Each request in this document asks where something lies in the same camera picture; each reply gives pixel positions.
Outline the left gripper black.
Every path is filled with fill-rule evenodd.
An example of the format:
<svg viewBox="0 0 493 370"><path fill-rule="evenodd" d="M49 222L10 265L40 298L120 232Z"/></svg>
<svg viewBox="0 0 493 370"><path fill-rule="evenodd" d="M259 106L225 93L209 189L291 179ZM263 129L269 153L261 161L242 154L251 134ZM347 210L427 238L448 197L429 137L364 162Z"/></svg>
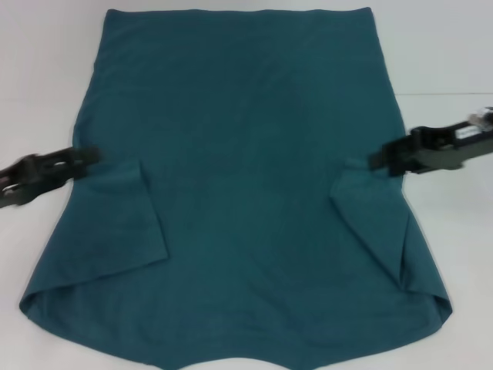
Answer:
<svg viewBox="0 0 493 370"><path fill-rule="evenodd" d="M30 154L1 170L1 208L21 206L49 191L50 183L65 184L101 160L95 146L69 147L52 153Z"/></svg>

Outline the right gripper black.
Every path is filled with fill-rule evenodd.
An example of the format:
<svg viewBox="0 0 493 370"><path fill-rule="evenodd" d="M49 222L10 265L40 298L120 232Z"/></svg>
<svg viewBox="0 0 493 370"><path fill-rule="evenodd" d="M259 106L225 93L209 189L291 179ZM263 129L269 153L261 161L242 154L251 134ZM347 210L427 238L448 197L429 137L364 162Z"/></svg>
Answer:
<svg viewBox="0 0 493 370"><path fill-rule="evenodd" d="M367 162L370 170L387 169L390 177L402 177L459 170L466 161L491 153L492 111L481 109L451 126L416 127L410 135L385 143Z"/></svg>

